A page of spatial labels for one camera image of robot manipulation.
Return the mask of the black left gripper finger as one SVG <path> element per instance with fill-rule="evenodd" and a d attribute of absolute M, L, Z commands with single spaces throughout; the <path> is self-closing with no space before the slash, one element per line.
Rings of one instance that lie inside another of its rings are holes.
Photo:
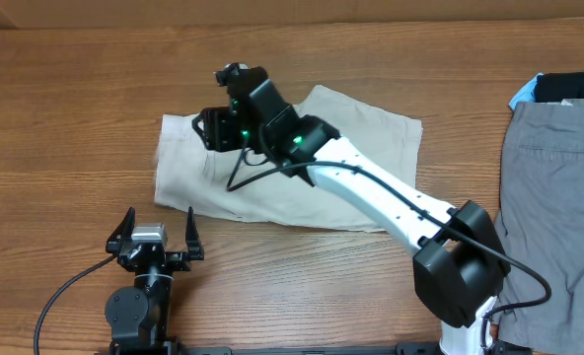
<path fill-rule="evenodd" d="M 131 239 L 135 226 L 135 209 L 129 207 L 125 216 L 108 238 L 109 243 L 117 243 Z"/>
<path fill-rule="evenodd" d="M 202 243 L 196 228 L 194 211 L 191 206 L 187 210 L 185 244 L 189 254 L 202 254 Z"/>

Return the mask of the beige shorts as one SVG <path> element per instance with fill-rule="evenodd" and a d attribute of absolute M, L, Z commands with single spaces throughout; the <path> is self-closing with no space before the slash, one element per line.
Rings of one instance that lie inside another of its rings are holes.
<path fill-rule="evenodd" d="M 295 106 L 335 126 L 367 158 L 408 185 L 416 181 L 420 120 L 356 101 L 322 85 Z M 229 192 L 229 177 L 243 180 L 271 164 L 235 166 L 235 152 L 204 148 L 190 116 L 166 114 L 157 148 L 155 202 L 207 217 L 238 222 L 376 232 L 379 227 L 337 196 L 297 177 L 277 173 Z"/>

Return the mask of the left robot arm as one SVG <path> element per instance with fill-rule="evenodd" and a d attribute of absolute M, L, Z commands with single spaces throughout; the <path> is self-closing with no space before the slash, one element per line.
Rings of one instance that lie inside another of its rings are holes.
<path fill-rule="evenodd" d="M 107 300 L 105 316 L 111 328 L 111 354 L 185 354 L 181 342 L 168 335 L 174 274 L 191 271 L 204 258 L 192 209 L 186 213 L 185 250 L 168 251 L 163 224 L 136 225 L 130 208 L 107 239 L 106 251 L 133 284 Z"/>

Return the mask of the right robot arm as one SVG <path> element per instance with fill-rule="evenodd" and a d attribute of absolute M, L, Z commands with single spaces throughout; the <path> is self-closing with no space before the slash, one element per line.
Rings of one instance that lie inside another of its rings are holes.
<path fill-rule="evenodd" d="M 206 149 L 253 150 L 275 173 L 298 177 L 362 212 L 412 256 L 415 293 L 442 322 L 436 354 L 490 354 L 486 314 L 510 271 L 488 213 L 426 195 L 366 158 L 314 115 L 298 115 L 266 71 L 232 63 L 216 72 L 226 106 L 208 107 L 192 122 Z"/>

